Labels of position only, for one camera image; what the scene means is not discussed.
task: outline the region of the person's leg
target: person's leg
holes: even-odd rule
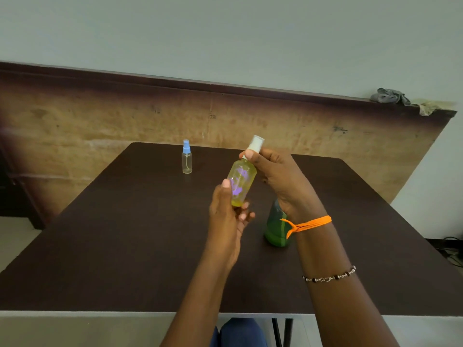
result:
[[[211,338],[211,343],[209,345],[209,347],[218,347],[219,344],[218,344],[218,330],[217,330],[217,326],[214,327],[214,332],[212,333],[212,338]]]
[[[232,318],[220,330],[220,347],[267,347],[262,329],[251,318]]]

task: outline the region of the tiled floor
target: tiled floor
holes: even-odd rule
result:
[[[38,234],[27,219],[0,217],[0,271]],[[463,346],[463,318],[385,316],[386,323],[405,347]],[[0,317],[0,346],[158,346],[171,316],[163,317]],[[221,327],[228,317],[219,317]],[[275,347],[269,318],[257,318],[269,347]],[[284,319],[278,319],[283,338]],[[293,323],[293,347],[320,347],[313,315],[301,315]]]

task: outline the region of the person's right hand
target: person's right hand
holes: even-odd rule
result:
[[[260,154],[246,150],[246,156],[265,175],[265,181],[278,197],[281,209],[294,223],[303,223],[327,215],[315,190],[289,152],[262,148]]]

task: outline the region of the person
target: person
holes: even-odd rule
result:
[[[260,153],[241,152],[240,158],[243,154],[264,174],[294,224],[327,215],[290,153],[263,148]],[[228,274],[238,259],[241,235],[255,217],[248,202],[234,209],[231,197],[230,182],[225,179],[213,192],[204,252],[162,347],[266,346],[253,319],[231,319],[220,335],[215,327]],[[332,222],[292,236],[305,277],[326,278],[353,268]],[[398,346],[355,273],[306,284],[324,346]]]

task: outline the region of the dark brown table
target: dark brown table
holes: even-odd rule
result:
[[[175,312],[198,263],[214,187],[239,151],[133,143],[0,274],[0,310]],[[342,160],[295,155],[383,315],[463,315],[463,278]],[[294,243],[263,238],[275,195],[256,180],[256,220],[220,312],[311,314]]]

